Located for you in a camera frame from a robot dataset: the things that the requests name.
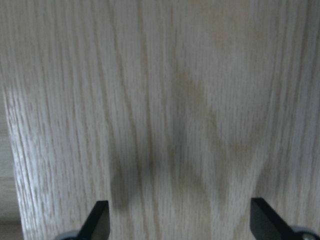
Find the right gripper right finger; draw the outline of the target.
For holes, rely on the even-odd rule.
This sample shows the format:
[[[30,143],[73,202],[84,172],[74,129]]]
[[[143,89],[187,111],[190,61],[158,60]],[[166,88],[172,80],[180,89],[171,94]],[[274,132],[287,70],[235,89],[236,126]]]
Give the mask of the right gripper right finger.
[[[265,201],[250,200],[249,227],[256,240],[318,240],[320,235],[305,227],[290,226]]]

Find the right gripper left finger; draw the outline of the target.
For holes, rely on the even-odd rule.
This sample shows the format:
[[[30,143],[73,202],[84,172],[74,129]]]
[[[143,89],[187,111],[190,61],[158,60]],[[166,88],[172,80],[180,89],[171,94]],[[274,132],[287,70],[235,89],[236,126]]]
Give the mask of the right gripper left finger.
[[[55,240],[108,240],[111,233],[110,209],[107,200],[99,200],[93,206],[80,230],[58,234]]]

